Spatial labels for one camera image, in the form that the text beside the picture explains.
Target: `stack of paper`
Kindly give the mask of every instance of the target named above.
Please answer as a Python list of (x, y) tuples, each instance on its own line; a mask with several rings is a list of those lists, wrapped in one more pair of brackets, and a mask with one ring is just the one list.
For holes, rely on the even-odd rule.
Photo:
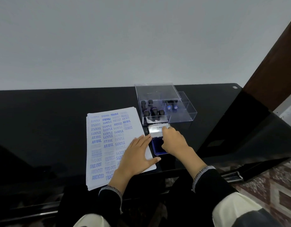
[[(135, 107), (87, 116), (87, 167), (86, 184), (92, 190), (109, 183), (121, 158), (135, 137), (144, 135)], [(150, 148), (146, 159), (152, 159)], [(152, 165), (145, 171), (156, 169)]]

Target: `black glass table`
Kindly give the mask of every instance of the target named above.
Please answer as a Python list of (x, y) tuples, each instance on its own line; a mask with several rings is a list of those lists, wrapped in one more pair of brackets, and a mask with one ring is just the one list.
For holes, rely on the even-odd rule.
[[(237, 84), (175, 87), (198, 113), (172, 126), (208, 165), (241, 166), (225, 176), (245, 181), (291, 158), (291, 127)], [(126, 107), (138, 107), (134, 87), (0, 91), (0, 196), (85, 185), (87, 113)], [(186, 173), (161, 157), (156, 170), (132, 178), (126, 196)]]

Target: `left hand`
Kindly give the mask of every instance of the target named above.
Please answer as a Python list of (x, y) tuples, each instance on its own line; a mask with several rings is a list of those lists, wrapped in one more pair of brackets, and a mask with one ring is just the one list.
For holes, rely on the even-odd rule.
[(146, 148), (151, 140), (152, 137), (150, 134), (134, 138), (123, 154), (118, 171), (121, 171), (123, 174), (131, 178), (136, 174), (142, 173), (151, 165), (159, 162), (161, 160), (160, 157), (155, 157), (150, 160), (147, 160), (145, 157)]

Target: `right hand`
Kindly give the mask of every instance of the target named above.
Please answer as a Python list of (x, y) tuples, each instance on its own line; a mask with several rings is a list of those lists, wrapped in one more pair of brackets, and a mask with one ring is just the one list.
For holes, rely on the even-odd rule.
[(163, 145), (167, 153), (179, 158), (179, 155), (190, 149), (183, 135), (173, 127), (163, 127)]

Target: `clear acrylic box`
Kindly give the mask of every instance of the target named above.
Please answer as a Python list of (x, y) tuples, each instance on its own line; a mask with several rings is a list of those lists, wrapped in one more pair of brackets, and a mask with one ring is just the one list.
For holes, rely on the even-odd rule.
[[(135, 84), (135, 89), (142, 125), (188, 122), (193, 121), (197, 114), (185, 93), (178, 92), (172, 83)], [(164, 115), (155, 114), (154, 108), (160, 112), (163, 110)]]

